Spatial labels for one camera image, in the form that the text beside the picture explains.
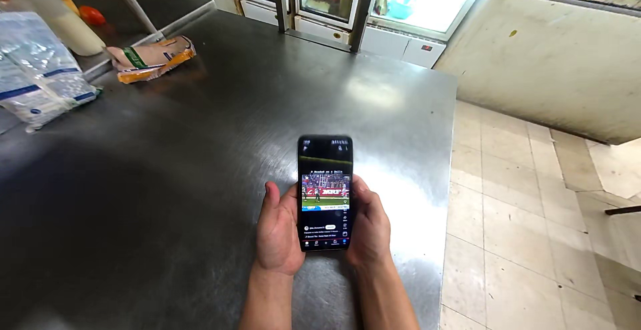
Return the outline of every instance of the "green grass field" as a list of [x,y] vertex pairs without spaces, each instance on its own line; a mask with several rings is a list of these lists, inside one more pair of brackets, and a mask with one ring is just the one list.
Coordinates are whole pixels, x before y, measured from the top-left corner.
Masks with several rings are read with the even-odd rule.
[[307,201],[305,201],[305,198],[302,198],[302,205],[303,206],[316,206],[316,205],[344,205],[347,204],[349,205],[349,198],[327,198],[327,197],[321,197],[320,202],[317,203],[316,199],[314,196],[308,196]]

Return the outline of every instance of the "video on screen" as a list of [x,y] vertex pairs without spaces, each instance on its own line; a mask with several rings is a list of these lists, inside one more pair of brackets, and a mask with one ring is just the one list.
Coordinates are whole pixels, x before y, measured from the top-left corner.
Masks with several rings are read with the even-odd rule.
[[312,171],[300,176],[302,210],[349,209],[350,175],[340,170]]

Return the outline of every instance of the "beige floor tile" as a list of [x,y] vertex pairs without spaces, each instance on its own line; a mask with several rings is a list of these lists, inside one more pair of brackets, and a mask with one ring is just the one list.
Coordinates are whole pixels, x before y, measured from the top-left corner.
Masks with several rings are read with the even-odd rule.
[[557,282],[606,302],[590,237],[549,220],[547,224]]
[[582,194],[588,195],[602,203],[613,205],[617,208],[625,208],[628,206],[638,205],[635,201],[630,199],[624,199],[623,197],[610,194],[605,191],[581,191]]
[[450,183],[447,233],[483,248],[483,195]]
[[485,326],[443,305],[441,306],[440,330],[485,330]]
[[527,135],[529,138],[540,142],[552,142],[549,128],[532,122],[526,122],[525,126],[527,127]]
[[532,150],[527,132],[512,132],[512,129],[481,124],[481,151],[484,154],[534,168]]
[[641,213],[614,215],[612,220],[619,230],[629,266],[641,271]]
[[481,121],[482,108],[468,104],[460,100],[456,100],[456,107],[454,108],[454,116],[456,118],[464,118],[467,120]]
[[454,143],[481,150],[481,108],[456,101]]
[[519,164],[482,154],[483,193],[543,216],[537,175]]
[[592,141],[590,139],[586,139],[585,140],[585,145],[588,146],[588,148],[590,148],[592,146],[596,146],[596,145],[600,145],[600,144],[598,142],[594,142],[594,141]]
[[541,203],[546,219],[579,231],[585,231],[576,193],[565,187],[562,179],[538,173]]
[[598,254],[594,258],[606,289],[629,297],[641,295],[641,272]]
[[483,197],[485,250],[554,278],[546,220],[510,204]]
[[563,179],[561,166],[557,159],[557,152],[552,141],[541,141],[530,137],[529,144],[532,147],[532,157],[536,171],[551,176],[552,178]]
[[641,329],[641,302],[610,289],[606,294],[617,330]]
[[557,284],[485,252],[487,327],[492,330],[565,330]]
[[603,190],[585,140],[556,130],[550,133],[566,187],[574,191]]
[[641,191],[641,139],[619,146],[595,145],[589,152],[605,191],[626,199]]
[[481,152],[454,143],[452,146],[451,181],[479,192],[483,191]]
[[576,199],[583,213],[583,221],[588,229],[592,250],[606,258],[629,265],[624,244],[619,238],[619,230],[613,217],[605,215],[603,211],[613,209],[614,206],[602,203],[589,195],[578,192]]
[[447,235],[441,300],[448,308],[485,324],[483,249]]
[[527,136],[527,122],[496,111],[481,109],[481,123],[498,129],[509,130],[524,137]]
[[610,307],[568,287],[560,289],[567,330],[617,330]]
[[629,200],[637,205],[641,205],[641,194],[634,195],[630,197]]

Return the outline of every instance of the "plastic wrapper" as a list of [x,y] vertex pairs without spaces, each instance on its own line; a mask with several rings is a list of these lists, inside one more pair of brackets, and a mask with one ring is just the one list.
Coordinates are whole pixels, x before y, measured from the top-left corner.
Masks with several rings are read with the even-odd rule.
[[150,45],[107,47],[107,51],[114,57],[112,64],[118,70],[118,80],[126,84],[160,77],[196,55],[194,44],[184,36]]
[[98,93],[36,13],[0,13],[0,105],[27,122],[27,130],[92,101]]

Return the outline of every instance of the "display fridge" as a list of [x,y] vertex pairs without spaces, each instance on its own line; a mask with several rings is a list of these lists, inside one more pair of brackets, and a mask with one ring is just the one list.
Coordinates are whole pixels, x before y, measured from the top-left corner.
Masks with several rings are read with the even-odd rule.
[[[371,12],[360,48],[431,68],[474,1],[289,0],[287,11],[296,31],[349,44],[357,7],[366,2]],[[241,3],[245,16],[277,25],[275,0]]]

